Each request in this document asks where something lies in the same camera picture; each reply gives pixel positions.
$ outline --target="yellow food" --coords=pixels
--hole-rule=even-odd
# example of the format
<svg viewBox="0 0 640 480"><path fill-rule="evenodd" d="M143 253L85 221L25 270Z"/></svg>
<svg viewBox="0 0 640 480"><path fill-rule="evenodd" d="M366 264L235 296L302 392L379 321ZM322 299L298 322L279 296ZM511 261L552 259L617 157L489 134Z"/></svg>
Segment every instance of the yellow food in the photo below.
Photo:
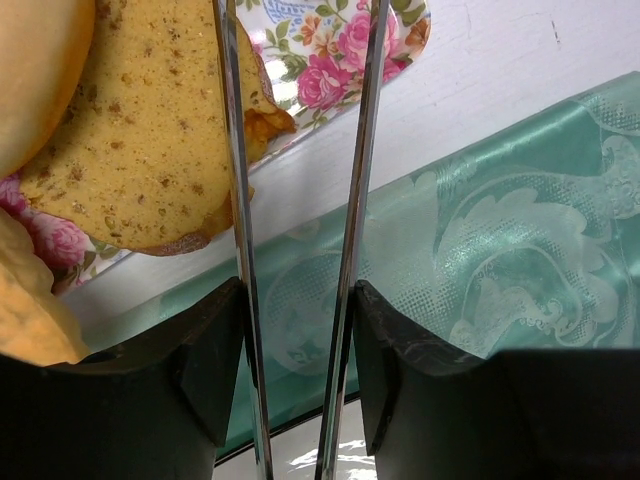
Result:
<svg viewBox="0 0 640 480"><path fill-rule="evenodd" d="M0 179L47 142L91 44L91 0L0 1Z"/></svg>
<svg viewBox="0 0 640 480"><path fill-rule="evenodd" d="M40 366L77 363L89 354L52 285L27 230L0 209L0 353Z"/></svg>
<svg viewBox="0 0 640 480"><path fill-rule="evenodd" d="M250 161L294 129L238 35ZM231 226L227 140L210 0L99 0L68 114L22 172L31 206L120 248L171 255Z"/></svg>

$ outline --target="plate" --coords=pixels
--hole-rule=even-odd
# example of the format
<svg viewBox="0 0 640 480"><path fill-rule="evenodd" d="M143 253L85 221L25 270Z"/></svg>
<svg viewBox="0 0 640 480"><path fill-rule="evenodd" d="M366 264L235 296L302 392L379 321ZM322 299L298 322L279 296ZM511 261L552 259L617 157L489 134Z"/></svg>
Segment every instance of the plate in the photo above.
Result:
<svg viewBox="0 0 640 480"><path fill-rule="evenodd" d="M368 0L236 0L238 16L264 60L278 105L297 132L279 137L259 168L345 109L362 92L367 50ZM422 53L431 31L425 0L392 0L385 38L384 81ZM130 252L89 238L71 222L27 207L18 175L0 181L0 207L31 235L36 254L54 272L54 293L86 283Z"/></svg>

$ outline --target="green fabric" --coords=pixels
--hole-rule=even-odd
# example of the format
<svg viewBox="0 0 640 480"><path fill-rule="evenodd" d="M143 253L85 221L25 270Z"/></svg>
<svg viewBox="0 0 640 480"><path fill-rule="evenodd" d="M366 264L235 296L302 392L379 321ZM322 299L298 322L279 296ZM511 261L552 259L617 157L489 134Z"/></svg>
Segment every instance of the green fabric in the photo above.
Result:
<svg viewBox="0 0 640 480"><path fill-rule="evenodd" d="M635 346L639 152L632 73L373 192L361 277L480 356ZM257 249L274 426L322 403L344 221L341 208ZM138 333L234 274L230 261L116 319L92 345ZM251 438L248 383L242 362L227 449Z"/></svg>

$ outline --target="silver metal strip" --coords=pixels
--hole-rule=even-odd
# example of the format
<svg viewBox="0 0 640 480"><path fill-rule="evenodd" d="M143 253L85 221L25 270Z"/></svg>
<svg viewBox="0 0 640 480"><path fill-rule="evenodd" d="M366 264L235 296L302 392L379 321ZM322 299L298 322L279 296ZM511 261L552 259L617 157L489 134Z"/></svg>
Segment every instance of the silver metal strip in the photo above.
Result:
<svg viewBox="0 0 640 480"><path fill-rule="evenodd" d="M226 129L232 160L231 200L233 204L236 258L240 279L246 289L245 349L251 371L251 401L253 406L253 438L258 479L273 480L273 460L269 439L269 414L264 379L262 335L258 309L253 230L249 207L249 175L244 136L244 110L240 90L238 65L238 20L235 0L213 0L222 93L226 101Z"/></svg>
<svg viewBox="0 0 640 480"><path fill-rule="evenodd" d="M358 275L360 243L369 190L389 3L389 0L372 0L371 6L371 30L360 100L356 150L351 172L351 190L342 246L315 480L333 480L338 460L340 420L344 406L347 362L353 327L353 290Z"/></svg>

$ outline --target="white table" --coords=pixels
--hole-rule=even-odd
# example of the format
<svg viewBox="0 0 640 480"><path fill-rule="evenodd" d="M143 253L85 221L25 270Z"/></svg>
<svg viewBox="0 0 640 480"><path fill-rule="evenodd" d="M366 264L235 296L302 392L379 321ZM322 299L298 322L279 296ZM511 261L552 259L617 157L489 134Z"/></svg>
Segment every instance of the white table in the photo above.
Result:
<svg viewBox="0 0 640 480"><path fill-rule="evenodd" d="M640 0L432 0L420 60L382 91L371 187L564 98L640 70ZM347 201L357 111L252 176L256 242ZM174 258L133 255L66 301L103 321L234 254L227 234Z"/></svg>

